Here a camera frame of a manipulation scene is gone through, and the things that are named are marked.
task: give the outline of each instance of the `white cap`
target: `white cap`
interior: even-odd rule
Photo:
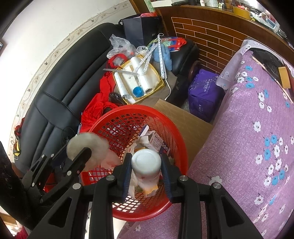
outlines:
[[[151,149],[142,149],[132,157],[132,169],[137,177],[153,178],[160,172],[161,158]]]

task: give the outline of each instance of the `purple bag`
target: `purple bag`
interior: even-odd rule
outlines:
[[[210,122],[225,96],[224,90],[216,85],[217,74],[201,69],[188,89],[190,113]]]

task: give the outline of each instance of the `blue cup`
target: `blue cup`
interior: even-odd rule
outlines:
[[[144,95],[144,91],[142,90],[141,86],[137,86],[133,89],[133,94],[135,97],[139,98]]]

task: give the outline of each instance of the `wooden stick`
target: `wooden stick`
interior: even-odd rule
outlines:
[[[269,75],[270,73],[268,72],[268,70],[265,68],[264,65],[262,65],[262,63],[257,60],[255,57],[252,57],[252,59],[257,63],[259,64]],[[279,81],[277,81],[275,78],[273,78],[275,80],[275,82],[280,86],[280,88],[283,90],[283,92],[286,94],[286,96],[288,97],[288,99],[291,101],[291,103],[293,104],[293,101],[291,99],[291,97],[289,96],[289,94],[287,93],[287,91],[285,91],[285,89],[281,86],[281,84],[279,83]]]

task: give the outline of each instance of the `metal screw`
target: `metal screw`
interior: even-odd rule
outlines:
[[[114,180],[115,179],[115,177],[113,176],[113,175],[108,175],[107,177],[106,177],[106,180],[107,181],[112,181],[112,180]]]
[[[215,182],[215,183],[213,184],[213,187],[216,188],[216,189],[220,189],[220,188],[221,188],[221,184],[218,183],[218,182]]]
[[[180,176],[180,180],[181,181],[187,181],[188,180],[188,177],[186,175],[181,175]]]
[[[73,185],[73,189],[79,189],[81,187],[81,184],[80,183],[75,183]]]

